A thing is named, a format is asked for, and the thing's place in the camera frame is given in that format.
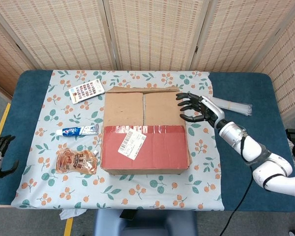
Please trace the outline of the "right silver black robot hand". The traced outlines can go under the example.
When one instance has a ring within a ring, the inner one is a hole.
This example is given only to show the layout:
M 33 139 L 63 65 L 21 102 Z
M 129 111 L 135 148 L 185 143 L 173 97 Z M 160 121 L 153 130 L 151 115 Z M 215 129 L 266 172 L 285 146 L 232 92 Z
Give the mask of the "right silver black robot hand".
M 187 116 L 180 114 L 179 116 L 191 123 L 207 121 L 213 128 L 222 129 L 229 121 L 225 119 L 224 112 L 205 96 L 198 96 L 192 93 L 177 93 L 176 100 L 183 100 L 178 103 L 180 111 L 194 110 L 199 112 L 198 116 Z

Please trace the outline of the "brown cardboard box red top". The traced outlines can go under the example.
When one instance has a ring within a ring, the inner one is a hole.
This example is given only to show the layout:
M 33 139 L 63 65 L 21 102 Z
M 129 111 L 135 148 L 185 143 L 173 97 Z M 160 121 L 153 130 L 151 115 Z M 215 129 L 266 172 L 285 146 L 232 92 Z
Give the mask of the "brown cardboard box red top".
M 113 87 L 105 94 L 101 168 L 112 175 L 181 174 L 192 163 L 179 89 Z

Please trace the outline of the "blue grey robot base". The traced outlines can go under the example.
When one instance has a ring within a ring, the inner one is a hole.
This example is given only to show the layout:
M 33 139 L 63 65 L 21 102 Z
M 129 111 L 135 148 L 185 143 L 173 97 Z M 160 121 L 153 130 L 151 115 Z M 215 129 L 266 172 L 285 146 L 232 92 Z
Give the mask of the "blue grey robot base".
M 99 209 L 93 236 L 198 236 L 196 213 L 184 210 L 137 209 L 133 220 L 122 209 Z

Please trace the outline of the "blue padded table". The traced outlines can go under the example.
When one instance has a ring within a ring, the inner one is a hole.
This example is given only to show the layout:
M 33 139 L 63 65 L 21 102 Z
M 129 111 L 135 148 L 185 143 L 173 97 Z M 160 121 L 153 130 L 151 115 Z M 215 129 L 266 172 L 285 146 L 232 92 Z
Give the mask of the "blue padded table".
M 209 79 L 213 87 L 213 96 L 253 106 L 251 116 L 227 111 L 225 113 L 227 119 L 245 127 L 250 136 L 270 151 L 288 161 L 292 160 L 285 128 L 268 75 L 209 72 Z M 23 167 L 27 162 L 25 153 L 30 148 L 29 146 L 21 148 L 22 139 L 29 132 L 25 130 L 21 119 L 11 114 L 10 110 L 2 134 L 15 136 L 15 139 L 8 146 L 2 167 L 9 169 L 16 160 L 19 160 L 19 166 L 14 173 L 0 179 L 0 205 L 12 206 L 11 203 L 20 185 Z M 241 211 L 295 211 L 295 197 L 269 192 L 251 183 L 251 172 L 241 156 L 223 141 L 216 131 L 214 135 L 220 157 L 223 210 L 233 210 L 238 207 Z

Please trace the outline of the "orange brown snack pouch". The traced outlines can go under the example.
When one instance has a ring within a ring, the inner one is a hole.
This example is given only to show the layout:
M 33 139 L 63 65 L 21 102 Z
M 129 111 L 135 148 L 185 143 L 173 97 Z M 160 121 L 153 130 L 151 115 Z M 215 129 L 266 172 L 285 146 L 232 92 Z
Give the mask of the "orange brown snack pouch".
M 60 149 L 57 153 L 56 172 L 61 174 L 79 172 L 84 175 L 94 175 L 97 169 L 97 154 L 98 151 Z

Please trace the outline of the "blue white toothpaste tube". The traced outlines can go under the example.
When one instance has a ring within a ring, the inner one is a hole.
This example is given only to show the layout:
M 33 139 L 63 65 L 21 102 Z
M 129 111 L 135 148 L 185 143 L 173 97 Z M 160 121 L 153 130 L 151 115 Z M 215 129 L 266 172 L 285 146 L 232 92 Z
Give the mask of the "blue white toothpaste tube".
M 56 131 L 57 136 L 71 137 L 71 136 L 86 136 L 86 135 L 98 135 L 99 125 L 88 125 L 88 126 L 78 126 L 59 129 Z

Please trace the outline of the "crumpled white paper scrap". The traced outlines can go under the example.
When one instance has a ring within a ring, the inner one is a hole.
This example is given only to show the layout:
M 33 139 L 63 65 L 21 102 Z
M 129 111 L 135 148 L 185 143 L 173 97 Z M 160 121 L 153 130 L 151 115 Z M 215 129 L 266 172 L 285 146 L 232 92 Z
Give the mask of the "crumpled white paper scrap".
M 67 220 L 84 214 L 87 209 L 63 209 L 59 214 L 61 220 Z

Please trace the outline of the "woven rattan folding screen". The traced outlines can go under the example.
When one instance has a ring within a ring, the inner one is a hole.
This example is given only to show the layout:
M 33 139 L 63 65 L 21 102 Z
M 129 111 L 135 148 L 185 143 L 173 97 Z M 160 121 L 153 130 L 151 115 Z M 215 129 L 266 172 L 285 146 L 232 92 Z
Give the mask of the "woven rattan folding screen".
M 0 0 L 0 92 L 32 69 L 269 75 L 295 114 L 295 0 Z

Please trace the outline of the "floral fruit print tablecloth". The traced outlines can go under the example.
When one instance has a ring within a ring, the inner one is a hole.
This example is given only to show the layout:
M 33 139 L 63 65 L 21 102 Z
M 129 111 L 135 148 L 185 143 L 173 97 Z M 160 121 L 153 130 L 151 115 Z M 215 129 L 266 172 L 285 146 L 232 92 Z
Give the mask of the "floral fruit print tablecloth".
M 80 125 L 103 125 L 108 107 L 100 95 L 73 104 L 69 90 L 99 79 L 105 90 L 121 88 L 176 87 L 183 92 L 212 96 L 208 72 L 200 71 L 104 71 L 54 70 L 23 73 L 15 90 L 11 114 L 29 134 L 22 139 L 25 153 L 20 185 L 12 206 L 22 209 L 138 208 L 223 210 L 221 166 L 212 127 L 188 123 L 186 133 L 192 159 L 180 175 L 112 176 L 101 168 L 96 174 L 56 172 L 57 154 L 62 148 L 96 151 L 103 137 L 62 137 L 57 129 Z

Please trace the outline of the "flat black object under table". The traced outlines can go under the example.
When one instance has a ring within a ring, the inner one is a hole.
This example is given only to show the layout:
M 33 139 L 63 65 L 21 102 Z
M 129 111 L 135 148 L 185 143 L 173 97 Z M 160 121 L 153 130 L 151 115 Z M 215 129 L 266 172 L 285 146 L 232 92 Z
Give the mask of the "flat black object under table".
M 135 218 L 136 213 L 136 209 L 124 209 L 119 217 L 125 220 L 133 220 Z

